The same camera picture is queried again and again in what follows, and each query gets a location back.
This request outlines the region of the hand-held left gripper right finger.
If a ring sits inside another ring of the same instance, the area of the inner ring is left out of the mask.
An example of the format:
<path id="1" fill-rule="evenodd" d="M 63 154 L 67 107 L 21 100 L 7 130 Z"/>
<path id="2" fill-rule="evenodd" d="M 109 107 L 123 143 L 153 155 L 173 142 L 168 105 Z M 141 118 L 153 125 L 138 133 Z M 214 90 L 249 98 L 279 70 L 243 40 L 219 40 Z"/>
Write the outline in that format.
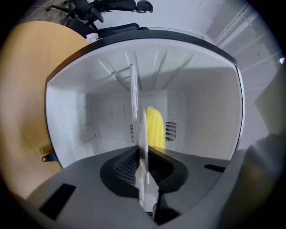
<path id="1" fill-rule="evenodd" d="M 229 161 L 149 147 L 149 172 L 159 190 L 154 221 L 162 225 L 188 212 L 214 187 Z"/>

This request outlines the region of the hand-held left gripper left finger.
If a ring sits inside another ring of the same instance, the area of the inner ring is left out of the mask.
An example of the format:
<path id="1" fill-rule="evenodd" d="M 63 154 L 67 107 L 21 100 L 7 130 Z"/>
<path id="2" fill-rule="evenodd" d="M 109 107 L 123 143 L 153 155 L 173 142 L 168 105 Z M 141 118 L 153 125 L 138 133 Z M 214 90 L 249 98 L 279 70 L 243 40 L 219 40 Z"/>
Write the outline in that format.
<path id="1" fill-rule="evenodd" d="M 122 148 L 70 164 L 28 197 L 25 210 L 46 229 L 154 229 L 114 170 L 120 161 L 135 164 L 138 151 Z"/>

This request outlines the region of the yellow corn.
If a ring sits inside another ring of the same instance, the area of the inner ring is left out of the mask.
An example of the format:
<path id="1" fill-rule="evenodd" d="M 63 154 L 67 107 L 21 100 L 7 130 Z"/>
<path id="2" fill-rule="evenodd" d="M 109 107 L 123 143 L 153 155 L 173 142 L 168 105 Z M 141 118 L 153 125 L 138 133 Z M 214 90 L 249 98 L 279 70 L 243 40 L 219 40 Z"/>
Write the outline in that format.
<path id="1" fill-rule="evenodd" d="M 146 121 L 148 145 L 165 148 L 165 128 L 162 114 L 149 106 L 146 110 Z"/>

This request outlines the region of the white plastic bin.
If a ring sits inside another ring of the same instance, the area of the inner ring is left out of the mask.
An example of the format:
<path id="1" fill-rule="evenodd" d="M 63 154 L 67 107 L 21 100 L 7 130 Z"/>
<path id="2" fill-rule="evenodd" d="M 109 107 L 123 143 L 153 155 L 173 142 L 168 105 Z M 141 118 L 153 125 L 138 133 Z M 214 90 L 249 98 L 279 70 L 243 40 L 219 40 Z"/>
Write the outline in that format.
<path id="1" fill-rule="evenodd" d="M 245 98 L 236 60 L 197 37 L 137 30 L 93 42 L 47 78 L 48 136 L 62 167 L 134 146 L 134 116 L 163 116 L 166 148 L 230 160 L 243 132 Z"/>

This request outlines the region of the round wooden table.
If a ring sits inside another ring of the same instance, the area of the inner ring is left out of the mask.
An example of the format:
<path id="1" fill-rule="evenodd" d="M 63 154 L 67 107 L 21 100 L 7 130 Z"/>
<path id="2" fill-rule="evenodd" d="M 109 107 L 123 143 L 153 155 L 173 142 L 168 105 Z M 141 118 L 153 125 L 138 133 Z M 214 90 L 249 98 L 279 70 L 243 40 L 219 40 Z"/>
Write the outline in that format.
<path id="1" fill-rule="evenodd" d="M 60 171 L 58 163 L 42 162 L 50 147 L 46 78 L 87 44 L 63 25 L 32 21 L 14 27 L 0 49 L 0 178 L 24 199 Z"/>

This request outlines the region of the black office chair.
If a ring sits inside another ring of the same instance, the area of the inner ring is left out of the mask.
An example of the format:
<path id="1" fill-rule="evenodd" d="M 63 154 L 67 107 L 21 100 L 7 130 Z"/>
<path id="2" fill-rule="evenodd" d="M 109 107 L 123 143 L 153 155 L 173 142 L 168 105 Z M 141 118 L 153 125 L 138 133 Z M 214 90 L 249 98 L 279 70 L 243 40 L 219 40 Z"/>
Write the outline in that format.
<path id="1" fill-rule="evenodd" d="M 64 0 L 63 4 L 67 4 L 68 8 L 51 5 L 46 7 L 46 11 L 57 9 L 65 13 L 83 12 L 95 8 L 99 12 L 130 11 L 137 13 L 153 12 L 153 5 L 147 0 Z"/>
<path id="2" fill-rule="evenodd" d="M 98 38 L 105 38 L 105 37 L 116 35 L 119 33 L 125 33 L 125 32 L 130 32 L 130 31 L 137 31 L 137 30 L 149 30 L 149 28 L 140 27 L 136 23 L 130 23 L 126 25 L 98 29 L 96 26 L 92 28 L 88 26 L 87 24 L 83 23 L 82 21 L 78 19 L 74 19 L 74 18 L 68 21 L 68 23 L 66 24 L 66 27 L 77 32 L 84 38 L 87 38 L 87 35 L 89 34 L 98 34 Z"/>

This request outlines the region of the white ceiling rail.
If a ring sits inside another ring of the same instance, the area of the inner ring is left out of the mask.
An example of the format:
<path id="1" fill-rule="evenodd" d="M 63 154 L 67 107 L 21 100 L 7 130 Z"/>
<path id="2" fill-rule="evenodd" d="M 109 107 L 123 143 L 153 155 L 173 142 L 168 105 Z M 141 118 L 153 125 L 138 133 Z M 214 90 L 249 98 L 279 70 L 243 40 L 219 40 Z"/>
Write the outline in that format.
<path id="1" fill-rule="evenodd" d="M 221 33 L 215 38 L 214 43 L 220 49 L 233 41 L 259 16 L 259 13 L 249 4 L 245 3 L 243 7 L 236 12 L 234 18 L 227 24 Z"/>

